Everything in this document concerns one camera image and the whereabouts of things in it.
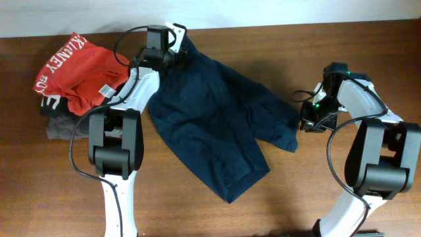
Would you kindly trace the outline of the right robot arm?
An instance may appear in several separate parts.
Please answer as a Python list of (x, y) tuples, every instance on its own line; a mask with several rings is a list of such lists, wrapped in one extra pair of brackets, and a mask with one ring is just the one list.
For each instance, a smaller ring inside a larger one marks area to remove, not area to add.
[[(420, 151), (420, 126), (393, 113), (376, 93), (366, 74), (352, 73), (347, 64), (332, 62), (323, 81), (302, 100), (300, 129), (331, 130), (326, 146), (328, 166), (343, 188), (337, 203), (318, 219), (311, 236), (358, 236), (367, 218), (414, 183)], [(341, 180), (332, 163), (335, 135), (354, 124), (358, 130), (345, 161)]]

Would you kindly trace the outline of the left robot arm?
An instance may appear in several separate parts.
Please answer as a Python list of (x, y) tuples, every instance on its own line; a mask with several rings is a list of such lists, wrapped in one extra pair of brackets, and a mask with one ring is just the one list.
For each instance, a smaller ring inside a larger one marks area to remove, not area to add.
[(105, 236), (137, 236), (134, 182), (144, 154), (141, 114), (169, 68), (186, 55), (186, 27), (149, 25), (147, 44), (129, 64), (129, 76), (107, 106), (89, 116), (89, 162), (105, 198)]

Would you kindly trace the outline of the navy blue shorts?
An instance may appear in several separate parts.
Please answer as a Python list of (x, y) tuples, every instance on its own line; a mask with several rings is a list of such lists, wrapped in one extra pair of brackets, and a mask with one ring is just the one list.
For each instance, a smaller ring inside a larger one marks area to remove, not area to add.
[(175, 156), (226, 203), (269, 173), (258, 145), (298, 147), (297, 111), (262, 84), (201, 53), (189, 38), (186, 60), (172, 69), (147, 106)]

